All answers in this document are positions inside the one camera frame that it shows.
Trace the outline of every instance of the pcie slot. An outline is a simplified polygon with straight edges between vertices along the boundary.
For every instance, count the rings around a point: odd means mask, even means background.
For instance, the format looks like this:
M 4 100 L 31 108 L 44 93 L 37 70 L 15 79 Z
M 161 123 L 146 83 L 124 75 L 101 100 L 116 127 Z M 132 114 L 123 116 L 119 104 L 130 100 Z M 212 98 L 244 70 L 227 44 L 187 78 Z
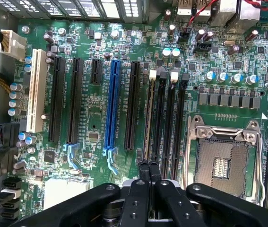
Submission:
M 91 66 L 91 83 L 100 85 L 102 77 L 102 61 L 100 59 L 92 59 Z
M 67 143 L 74 144 L 78 142 L 78 127 L 81 108 L 81 90 L 83 77 L 84 62 L 81 58 L 73 59 L 73 71 L 71 77 L 70 90 L 70 109 L 69 109 L 69 124 L 67 132 Z
M 158 155 L 160 150 L 160 141 L 161 141 L 161 119 L 163 116 L 164 110 L 164 94 L 165 94 L 165 85 L 166 79 L 159 80 L 159 88 L 158 88 L 158 98 L 157 98 L 157 108 L 156 108 L 156 122 L 155 122 L 155 134 L 154 134 L 154 145 L 152 156 L 154 161 L 158 161 Z
M 60 137 L 65 67 L 66 60 L 62 57 L 55 57 L 49 124 L 49 142 L 57 142 Z
M 153 107 L 154 107 L 154 95 L 155 95 L 155 80 L 150 80 L 148 85 L 148 95 L 147 95 L 147 119 L 146 127 L 144 132 L 144 159 L 149 159 L 149 147 L 150 147 L 150 133 L 151 133 L 151 123 L 153 118 Z
M 170 179 L 172 180 L 177 180 L 180 143 L 181 143 L 183 106 L 184 106 L 184 96 L 185 96 L 186 86 L 187 86 L 187 83 L 182 81 L 179 84 L 179 90 L 178 90 L 177 115 L 176 115 L 176 125 L 175 125 L 175 135 L 174 135 L 174 149 L 173 149 L 172 169 L 171 169 L 171 177 L 170 177 Z
M 140 62 L 132 61 L 130 71 L 130 89 L 128 98 L 128 113 L 126 120 L 124 149 L 134 149 L 135 128 L 139 98 Z
M 113 167 L 113 155 L 116 152 L 115 134 L 117 122 L 117 110 L 119 99 L 121 62 L 113 60 L 111 63 L 109 100 L 106 113 L 106 128 L 104 138 L 103 156 L 106 156 L 108 167 L 117 175 L 116 168 Z
M 163 158 L 161 165 L 162 179 L 167 178 L 168 170 L 168 157 L 171 147 L 171 138 L 173 132 L 173 103 L 175 100 L 175 86 L 170 85 L 167 93 L 167 108 L 166 108 L 166 119 L 165 119 L 165 130 L 164 130 L 164 143 L 163 143 Z
M 45 59 L 45 51 L 33 49 L 26 124 L 27 132 L 35 133 L 43 130 L 43 121 L 40 116 L 43 114 L 44 108 L 45 84 L 48 67 Z

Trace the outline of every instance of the white pci slot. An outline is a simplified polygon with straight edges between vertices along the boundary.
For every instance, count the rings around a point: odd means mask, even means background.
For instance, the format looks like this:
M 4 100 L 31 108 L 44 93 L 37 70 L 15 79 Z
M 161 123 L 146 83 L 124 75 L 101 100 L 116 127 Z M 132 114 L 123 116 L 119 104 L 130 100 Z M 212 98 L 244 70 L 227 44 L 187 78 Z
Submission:
M 45 59 L 45 51 L 33 49 L 30 93 L 26 122 L 27 132 L 35 133 L 43 130 L 43 120 L 41 119 L 41 115 L 43 114 L 44 108 L 45 84 L 48 68 Z

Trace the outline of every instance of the motherboard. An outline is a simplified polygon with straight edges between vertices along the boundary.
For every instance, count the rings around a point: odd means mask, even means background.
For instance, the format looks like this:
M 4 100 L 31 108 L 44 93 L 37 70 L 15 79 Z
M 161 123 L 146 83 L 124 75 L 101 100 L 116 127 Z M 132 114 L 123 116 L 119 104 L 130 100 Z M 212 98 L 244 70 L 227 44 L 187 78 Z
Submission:
M 263 206 L 268 12 L 238 35 L 202 22 L 183 32 L 176 11 L 150 24 L 20 20 L 26 58 L 9 114 L 21 130 L 21 217 L 122 186 L 143 160 L 182 188 L 204 183 Z

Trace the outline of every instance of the green circuit board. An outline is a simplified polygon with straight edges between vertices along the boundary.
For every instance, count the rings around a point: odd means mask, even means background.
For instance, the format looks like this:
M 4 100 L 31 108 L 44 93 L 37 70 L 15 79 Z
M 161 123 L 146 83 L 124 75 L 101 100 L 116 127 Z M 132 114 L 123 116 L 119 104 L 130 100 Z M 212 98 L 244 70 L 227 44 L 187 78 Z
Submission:
M 36 133 L 38 142 L 34 147 L 36 152 L 28 154 L 26 148 L 19 150 L 19 158 L 27 162 L 26 172 L 19 175 L 23 179 L 23 192 L 21 197 L 21 216 L 31 215 L 43 210 L 45 183 L 50 178 L 72 179 L 74 181 L 89 182 L 89 188 L 96 187 L 102 183 L 111 182 L 122 185 L 127 179 L 138 178 L 137 163 L 144 158 L 145 126 L 147 118 L 148 103 L 148 79 L 144 83 L 143 70 L 147 70 L 147 77 L 150 70 L 161 70 L 168 72 L 166 87 L 170 85 L 170 70 L 177 69 L 179 72 L 179 81 L 183 74 L 189 75 L 190 80 L 187 84 L 184 100 L 184 114 L 182 117 L 181 128 L 181 145 L 180 160 L 177 168 L 177 180 L 183 180 L 183 155 L 186 146 L 187 123 L 189 117 L 200 115 L 206 125 L 223 126 L 231 128 L 245 128 L 251 119 L 260 124 L 263 137 L 263 160 L 262 169 L 265 169 L 265 153 L 268 144 L 268 89 L 265 87 L 265 77 L 268 71 L 268 23 L 258 23 L 253 29 L 259 31 L 259 35 L 251 42 L 245 42 L 245 35 L 230 35 L 225 32 L 224 28 L 208 27 L 205 24 L 194 24 L 190 38 L 185 44 L 177 44 L 177 35 L 169 37 L 167 28 L 169 24 L 175 24 L 177 29 L 183 25 L 175 22 L 173 18 L 170 21 L 163 21 L 159 17 L 152 24 L 135 25 L 135 24 L 115 24 L 115 23 L 91 23 L 91 22 L 70 22 L 70 21 L 52 21 L 52 20 L 29 20 L 20 21 L 18 33 L 27 38 L 27 55 L 31 56 L 32 49 L 45 50 L 47 42 L 43 35 L 51 30 L 53 37 L 57 41 L 59 49 L 58 55 L 66 59 L 66 77 L 63 98 L 63 109 L 61 118 L 61 134 L 58 143 L 48 142 L 49 121 L 45 120 L 43 132 Z M 22 26 L 30 27 L 29 34 L 23 34 Z M 58 29 L 65 28 L 64 36 L 58 35 Z M 214 32 L 212 39 L 212 51 L 208 53 L 193 53 L 194 37 L 199 29 L 206 29 Z M 94 30 L 102 34 L 101 40 L 95 40 L 88 37 L 89 31 Z M 119 31 L 119 37 L 113 39 L 111 32 Z M 71 37 L 72 41 L 68 42 L 67 38 Z M 240 46 L 242 51 L 234 55 L 227 55 L 229 47 L 224 46 L 223 42 L 231 40 Z M 178 60 L 172 58 L 162 58 L 164 48 L 179 48 L 180 56 Z M 103 54 L 111 54 L 110 59 L 105 59 Z M 67 123 L 69 114 L 70 100 L 70 81 L 73 57 L 84 60 L 83 84 L 82 84 L 82 102 L 80 111 L 79 137 L 80 149 L 74 158 L 78 165 L 78 171 L 71 170 L 63 150 L 66 143 Z M 91 61 L 92 59 L 101 59 L 103 61 L 103 74 L 100 86 L 91 85 Z M 113 59 L 121 60 L 121 83 L 120 95 L 117 114 L 117 128 L 115 146 L 117 152 L 114 155 L 114 167 L 118 170 L 115 175 L 107 164 L 106 157 L 103 156 L 106 111 L 108 104 L 108 91 L 110 82 L 110 67 Z M 130 86 L 130 67 L 132 61 L 141 62 L 141 74 L 138 98 L 138 114 L 134 140 L 134 149 L 128 151 L 124 149 L 124 137 L 126 131 L 126 119 L 128 108 L 128 96 Z M 15 82 L 22 83 L 24 78 L 24 66 L 22 62 L 16 63 Z M 228 77 L 240 73 L 242 81 L 233 84 L 230 80 L 224 83 L 217 83 L 214 79 L 211 82 L 204 80 L 204 75 L 213 71 L 216 75 L 226 72 Z M 254 85 L 248 85 L 245 78 L 250 75 L 256 75 L 258 81 Z M 50 112 L 51 107 L 51 88 L 52 88 L 52 69 L 49 67 L 46 83 L 45 95 L 45 113 Z M 158 96 L 158 79 L 156 81 L 155 98 L 154 98 L 154 117 L 152 118 L 153 126 L 151 129 L 150 143 L 154 142 L 155 134 L 155 113 L 157 108 Z M 257 109 L 240 108 L 219 105 L 201 105 L 199 103 L 199 88 L 203 87 L 206 93 L 219 94 L 220 88 L 224 88 L 225 94 L 231 89 L 235 95 L 240 96 L 241 90 L 244 90 L 244 96 L 260 98 L 260 106 Z M 175 99 L 172 108 L 177 108 L 178 87 L 175 91 Z M 161 126 L 163 128 L 160 140 L 164 140 L 164 123 L 167 113 L 168 102 L 167 89 L 164 92 L 164 106 Z M 26 111 L 28 96 L 23 97 L 22 110 Z M 19 122 L 25 116 L 16 117 L 14 122 Z M 176 127 L 175 117 L 172 123 L 172 136 Z M 91 141 L 88 138 L 89 133 L 98 134 L 98 139 Z M 197 162 L 197 142 L 194 141 L 190 148 L 189 173 L 194 176 Z M 45 161 L 45 152 L 54 152 L 52 161 Z M 250 195 L 252 190 L 252 178 L 254 171 L 254 149 L 249 149 L 249 159 L 246 165 L 245 176 L 245 194 Z M 172 153 L 169 154 L 167 162 L 167 178 L 170 177 L 172 169 Z M 36 178 L 36 169 L 43 171 L 42 178 Z

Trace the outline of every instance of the black ram slot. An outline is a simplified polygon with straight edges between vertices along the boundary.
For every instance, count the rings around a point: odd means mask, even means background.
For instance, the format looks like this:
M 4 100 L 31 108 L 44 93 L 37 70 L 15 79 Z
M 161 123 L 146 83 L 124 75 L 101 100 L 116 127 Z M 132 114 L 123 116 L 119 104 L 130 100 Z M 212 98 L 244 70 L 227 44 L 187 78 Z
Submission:
M 167 179 L 168 158 L 169 158 L 171 138 L 172 138 L 172 133 L 173 133 L 174 99 L 175 99 L 175 85 L 171 85 L 168 88 L 168 93 L 167 93 L 167 108 L 166 108 L 164 142 L 163 142 L 163 157 L 162 157 L 162 165 L 161 165 L 162 179 Z
M 71 78 L 71 96 L 69 109 L 69 125 L 67 143 L 74 144 L 78 142 L 78 128 L 81 108 L 81 91 L 84 62 L 81 58 L 73 59 L 73 71 Z
M 49 142 L 58 142 L 60 138 L 65 68 L 66 60 L 62 57 L 55 57 L 51 94 Z
M 91 66 L 91 83 L 100 85 L 102 77 L 102 61 L 100 59 L 92 59 Z
M 161 141 L 161 119 L 163 117 L 164 110 L 164 94 L 165 94 L 165 84 L 166 79 L 160 79 L 159 88 L 158 88 L 158 99 L 157 99 L 157 108 L 156 108 L 156 122 L 155 122 L 155 134 L 154 134 L 154 144 L 153 144 L 153 153 L 152 160 L 158 161 L 160 141 Z
M 153 119 L 153 108 L 154 108 L 154 96 L 155 96 L 155 81 L 151 80 L 148 85 L 147 95 L 147 119 L 144 131 L 144 159 L 149 159 L 149 148 L 150 148 L 150 134 L 152 128 Z
M 128 114 L 126 119 L 126 131 L 124 149 L 134 149 L 135 128 L 137 120 L 137 108 L 139 98 L 140 62 L 132 61 L 130 71 L 130 89 L 128 99 Z
M 176 125 L 175 125 L 175 135 L 174 135 L 174 149 L 172 156 L 172 169 L 171 169 L 171 179 L 177 180 L 177 172 L 179 166 L 179 153 L 181 144 L 181 130 L 182 130 L 182 117 L 183 117 L 183 106 L 184 106 L 184 96 L 187 83 L 182 81 L 179 84 L 178 91 L 178 101 L 177 101 L 177 115 L 176 115 Z

